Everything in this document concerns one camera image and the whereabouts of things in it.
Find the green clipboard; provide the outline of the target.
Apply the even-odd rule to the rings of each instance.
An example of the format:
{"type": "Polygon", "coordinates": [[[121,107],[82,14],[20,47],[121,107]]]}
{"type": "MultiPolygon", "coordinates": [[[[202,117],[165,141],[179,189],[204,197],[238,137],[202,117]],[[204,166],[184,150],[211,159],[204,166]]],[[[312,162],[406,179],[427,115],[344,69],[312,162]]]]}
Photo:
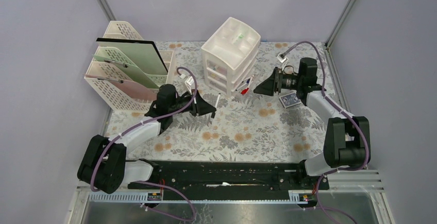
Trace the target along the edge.
{"type": "Polygon", "coordinates": [[[98,42],[95,61],[114,63],[132,80],[155,89],[166,84],[169,68],[154,43],[98,42]]]}

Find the blue capped marker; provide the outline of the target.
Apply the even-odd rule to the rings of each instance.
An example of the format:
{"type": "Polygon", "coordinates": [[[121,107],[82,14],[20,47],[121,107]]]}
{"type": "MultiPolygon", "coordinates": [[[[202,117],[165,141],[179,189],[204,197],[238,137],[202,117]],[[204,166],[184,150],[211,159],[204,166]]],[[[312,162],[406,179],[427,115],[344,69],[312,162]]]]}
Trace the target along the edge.
{"type": "Polygon", "coordinates": [[[245,81],[243,81],[242,84],[239,85],[239,86],[236,88],[236,91],[242,91],[244,88],[246,88],[246,87],[247,87],[247,84],[248,84],[248,81],[249,81],[249,78],[246,79],[245,81]]]}

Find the white plastic drawer organizer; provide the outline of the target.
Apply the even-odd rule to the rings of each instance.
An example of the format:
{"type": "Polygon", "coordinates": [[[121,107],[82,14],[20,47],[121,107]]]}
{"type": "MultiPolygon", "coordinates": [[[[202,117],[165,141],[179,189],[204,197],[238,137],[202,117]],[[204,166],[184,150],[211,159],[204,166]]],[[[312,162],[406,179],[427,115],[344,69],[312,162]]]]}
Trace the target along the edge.
{"type": "Polygon", "coordinates": [[[202,45],[205,84],[231,97],[253,75],[261,36],[229,17],[202,45]]]}

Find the white binder folder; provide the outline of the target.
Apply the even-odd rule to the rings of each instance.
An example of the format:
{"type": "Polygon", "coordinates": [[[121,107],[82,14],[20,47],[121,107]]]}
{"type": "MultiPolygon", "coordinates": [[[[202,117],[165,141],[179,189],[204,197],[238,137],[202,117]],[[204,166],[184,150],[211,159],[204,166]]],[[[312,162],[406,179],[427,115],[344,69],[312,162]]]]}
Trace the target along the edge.
{"type": "Polygon", "coordinates": [[[99,46],[118,48],[146,74],[168,74],[168,69],[154,41],[97,38],[96,42],[99,46]]]}

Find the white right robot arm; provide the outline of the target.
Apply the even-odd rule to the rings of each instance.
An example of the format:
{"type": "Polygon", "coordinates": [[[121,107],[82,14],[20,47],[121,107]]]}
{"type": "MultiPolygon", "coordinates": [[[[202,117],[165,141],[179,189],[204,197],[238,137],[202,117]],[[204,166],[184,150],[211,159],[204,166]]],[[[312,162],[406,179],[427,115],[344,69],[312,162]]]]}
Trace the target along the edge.
{"type": "Polygon", "coordinates": [[[323,152],[300,164],[296,184],[303,189],[316,182],[316,176],[336,170],[360,170],[370,161],[371,146],[369,121],[364,116],[354,116],[330,98],[325,88],[317,83],[317,60],[302,58],[297,73],[287,74],[274,68],[272,74],[258,86],[254,93],[274,96],[281,90],[295,90],[300,102],[314,111],[326,124],[323,152]]]}

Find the red capped marker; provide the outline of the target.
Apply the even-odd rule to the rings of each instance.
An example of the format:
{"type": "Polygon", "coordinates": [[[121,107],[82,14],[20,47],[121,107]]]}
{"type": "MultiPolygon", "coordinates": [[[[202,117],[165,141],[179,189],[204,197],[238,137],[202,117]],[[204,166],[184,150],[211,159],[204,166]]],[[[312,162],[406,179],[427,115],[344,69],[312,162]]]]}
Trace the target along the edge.
{"type": "Polygon", "coordinates": [[[250,88],[250,86],[251,86],[251,84],[252,84],[252,82],[253,82],[253,79],[254,79],[254,75],[252,75],[251,77],[250,77],[250,79],[249,79],[249,81],[248,81],[248,84],[247,84],[247,88],[250,88]]]}

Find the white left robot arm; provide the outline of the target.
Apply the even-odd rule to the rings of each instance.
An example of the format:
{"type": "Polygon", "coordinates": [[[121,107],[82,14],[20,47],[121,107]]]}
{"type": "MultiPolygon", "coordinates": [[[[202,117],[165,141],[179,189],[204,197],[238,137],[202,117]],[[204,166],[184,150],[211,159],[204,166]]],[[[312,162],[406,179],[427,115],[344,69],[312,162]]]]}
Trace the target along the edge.
{"type": "Polygon", "coordinates": [[[126,156],[143,142],[162,134],[173,122],[173,116],[189,112],[192,116],[215,115],[216,106],[206,102],[191,89],[179,95],[172,84],[159,88],[156,100],[139,123],[113,136],[93,136],[77,171],[79,181],[93,191],[114,193],[121,185],[141,182],[147,188],[159,184],[155,166],[144,159],[127,162],[126,156]]]}

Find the pink clipboard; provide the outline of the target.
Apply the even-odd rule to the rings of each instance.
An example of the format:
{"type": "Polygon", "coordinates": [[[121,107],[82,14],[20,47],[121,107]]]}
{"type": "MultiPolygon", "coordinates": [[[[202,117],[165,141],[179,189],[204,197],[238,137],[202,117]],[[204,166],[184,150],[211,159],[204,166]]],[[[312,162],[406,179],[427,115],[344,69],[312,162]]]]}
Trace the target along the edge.
{"type": "Polygon", "coordinates": [[[109,81],[119,90],[127,94],[132,99],[139,99],[143,101],[155,101],[157,99],[157,93],[151,89],[146,88],[145,86],[132,81],[125,79],[117,79],[103,76],[95,76],[85,74],[86,77],[95,78],[100,81],[109,81]]]}

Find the red marker pen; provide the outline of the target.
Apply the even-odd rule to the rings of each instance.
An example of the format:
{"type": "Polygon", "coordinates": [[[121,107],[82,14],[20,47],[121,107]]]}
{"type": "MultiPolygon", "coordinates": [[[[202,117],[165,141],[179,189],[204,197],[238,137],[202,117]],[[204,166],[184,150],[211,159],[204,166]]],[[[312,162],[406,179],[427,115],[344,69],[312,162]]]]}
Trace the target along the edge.
{"type": "Polygon", "coordinates": [[[246,87],[240,93],[241,95],[245,95],[248,91],[249,91],[249,87],[246,87]]]}

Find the black marker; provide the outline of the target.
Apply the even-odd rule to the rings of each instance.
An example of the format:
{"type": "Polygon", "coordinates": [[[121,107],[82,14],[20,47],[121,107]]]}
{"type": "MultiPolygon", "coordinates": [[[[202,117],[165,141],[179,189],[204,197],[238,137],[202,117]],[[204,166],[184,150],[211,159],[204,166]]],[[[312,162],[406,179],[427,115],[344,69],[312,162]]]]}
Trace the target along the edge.
{"type": "Polygon", "coordinates": [[[217,111],[217,105],[219,103],[220,98],[221,98],[221,94],[219,93],[217,95],[217,98],[216,98],[216,101],[215,101],[215,104],[214,104],[215,111],[211,113],[211,116],[210,116],[211,118],[215,117],[215,114],[216,114],[216,111],[217,111]]]}

